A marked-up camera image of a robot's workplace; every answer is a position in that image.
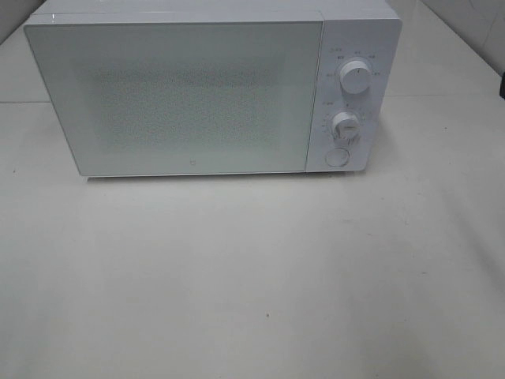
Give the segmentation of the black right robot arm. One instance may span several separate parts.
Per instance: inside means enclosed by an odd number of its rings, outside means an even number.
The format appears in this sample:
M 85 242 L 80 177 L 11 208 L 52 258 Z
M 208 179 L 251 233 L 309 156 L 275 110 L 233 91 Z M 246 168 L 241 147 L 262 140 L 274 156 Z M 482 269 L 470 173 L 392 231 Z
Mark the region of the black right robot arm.
M 505 73 L 503 72 L 503 75 L 501 77 L 501 82 L 500 82 L 500 88 L 499 88 L 499 95 L 503 99 L 505 99 Z

